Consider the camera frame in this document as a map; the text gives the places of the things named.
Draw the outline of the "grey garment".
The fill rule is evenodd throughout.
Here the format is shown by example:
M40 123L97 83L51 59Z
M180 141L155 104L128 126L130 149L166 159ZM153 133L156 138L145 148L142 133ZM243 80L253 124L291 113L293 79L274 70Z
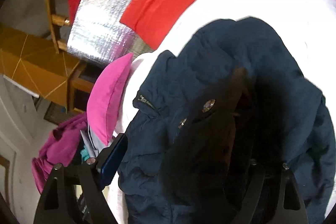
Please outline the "grey garment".
M90 157L98 157L99 153L103 150L105 145L98 138L98 136L93 132L90 125L87 129L80 131L84 146L88 151Z

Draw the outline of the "brown cardboard box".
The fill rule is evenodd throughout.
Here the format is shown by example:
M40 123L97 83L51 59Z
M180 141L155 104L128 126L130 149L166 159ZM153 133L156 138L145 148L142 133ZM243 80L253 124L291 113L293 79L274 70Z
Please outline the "brown cardboard box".
M1 73L39 96L68 106L70 77L80 59L56 53L50 40L1 25Z

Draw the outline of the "magenta pillow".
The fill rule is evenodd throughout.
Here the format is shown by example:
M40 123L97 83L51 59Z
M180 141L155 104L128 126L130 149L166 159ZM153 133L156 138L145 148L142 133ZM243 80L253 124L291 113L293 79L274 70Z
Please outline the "magenta pillow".
M90 93L87 103L88 125L104 145L112 140L132 58L133 55L128 53L107 65Z

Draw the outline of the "white bed sheet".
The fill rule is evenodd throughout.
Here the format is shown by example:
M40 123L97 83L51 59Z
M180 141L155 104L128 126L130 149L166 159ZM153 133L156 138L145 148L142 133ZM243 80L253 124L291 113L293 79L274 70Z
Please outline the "white bed sheet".
M159 54L170 51L179 55L193 35L211 22L246 18L262 20L280 36L303 76L325 97L335 133L335 0L196 0L180 16L156 51L143 54L132 63L117 129L126 135L136 115L133 99ZM129 223L119 172L118 182L113 186L118 190L118 199L110 202L110 207L120 223ZM334 205L335 176L325 218Z

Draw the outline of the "teal garment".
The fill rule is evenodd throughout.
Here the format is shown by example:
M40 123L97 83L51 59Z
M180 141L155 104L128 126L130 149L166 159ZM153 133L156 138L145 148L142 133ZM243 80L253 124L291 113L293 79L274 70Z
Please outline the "teal garment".
M87 151L86 148L83 148L81 151L80 151L80 156L81 156L81 162L84 163L86 162L89 158L90 158L90 155Z

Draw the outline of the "wooden side table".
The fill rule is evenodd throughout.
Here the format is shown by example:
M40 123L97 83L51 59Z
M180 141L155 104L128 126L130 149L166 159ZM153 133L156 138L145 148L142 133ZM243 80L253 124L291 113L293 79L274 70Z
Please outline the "wooden side table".
M67 80L67 112L83 113L87 110L87 103L94 83L82 78L87 63L80 61Z

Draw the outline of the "magenta fleece garment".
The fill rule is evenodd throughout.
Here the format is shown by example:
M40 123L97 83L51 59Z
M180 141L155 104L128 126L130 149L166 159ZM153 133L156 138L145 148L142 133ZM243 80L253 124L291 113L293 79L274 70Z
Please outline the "magenta fleece garment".
M38 157L32 159L31 170L39 193L57 163L69 166L81 141L80 131L87 128L87 114L81 113L52 130Z

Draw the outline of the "navy blue zip jacket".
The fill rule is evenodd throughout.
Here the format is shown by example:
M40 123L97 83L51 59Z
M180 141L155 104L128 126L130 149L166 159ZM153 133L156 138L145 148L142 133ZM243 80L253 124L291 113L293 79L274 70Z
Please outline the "navy blue zip jacket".
M253 167L265 177L253 223L268 222L283 164L308 222L323 223L335 176L331 116L262 20L216 20L179 55L159 54L133 107L118 170L129 223L230 223Z

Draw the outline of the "red pillow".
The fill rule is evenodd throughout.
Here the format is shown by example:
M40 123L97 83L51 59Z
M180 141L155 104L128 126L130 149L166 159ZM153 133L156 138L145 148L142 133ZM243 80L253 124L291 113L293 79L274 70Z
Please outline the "red pillow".
M157 50L178 18L196 0L131 0L120 23Z

